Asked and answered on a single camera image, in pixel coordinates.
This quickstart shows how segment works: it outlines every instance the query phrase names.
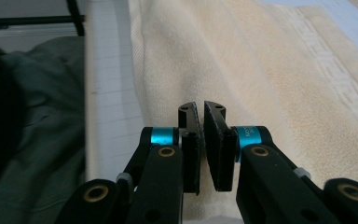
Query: white fabric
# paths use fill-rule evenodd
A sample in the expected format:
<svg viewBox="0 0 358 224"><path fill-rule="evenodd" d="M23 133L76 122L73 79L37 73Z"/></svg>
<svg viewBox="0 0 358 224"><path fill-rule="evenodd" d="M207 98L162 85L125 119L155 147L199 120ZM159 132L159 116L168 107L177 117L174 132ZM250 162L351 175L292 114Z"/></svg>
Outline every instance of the white fabric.
<svg viewBox="0 0 358 224"><path fill-rule="evenodd" d="M203 101L217 102L227 108L228 125L268 127L275 144L319 187L334 177L358 181L356 104L345 104L334 89L339 78L325 76L341 74L323 65L343 66L357 87L358 67L357 74L345 68L345 52L335 56L327 40L324 52L334 57L318 59L287 17L294 12L313 27L320 21L305 15L318 16L334 28L326 15L251 0L129 2L135 86L146 125L175 126L177 107L191 101L202 118ZM350 44L342 33L334 35ZM240 217L235 194L214 192L202 160L200 196L185 195L184 218Z"/></svg>

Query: blue label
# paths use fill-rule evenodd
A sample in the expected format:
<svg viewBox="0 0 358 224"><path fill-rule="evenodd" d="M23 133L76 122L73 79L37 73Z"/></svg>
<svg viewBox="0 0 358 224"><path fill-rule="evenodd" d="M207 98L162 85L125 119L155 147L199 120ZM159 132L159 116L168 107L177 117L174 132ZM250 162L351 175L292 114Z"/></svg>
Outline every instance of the blue label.
<svg viewBox="0 0 358 224"><path fill-rule="evenodd" d="M151 143L159 145L173 145L173 128L153 128Z"/></svg>
<svg viewBox="0 0 358 224"><path fill-rule="evenodd" d="M241 162L242 150L251 144L260 144L261 135L255 126L236 126L238 138L240 139L240 156L237 162Z"/></svg>

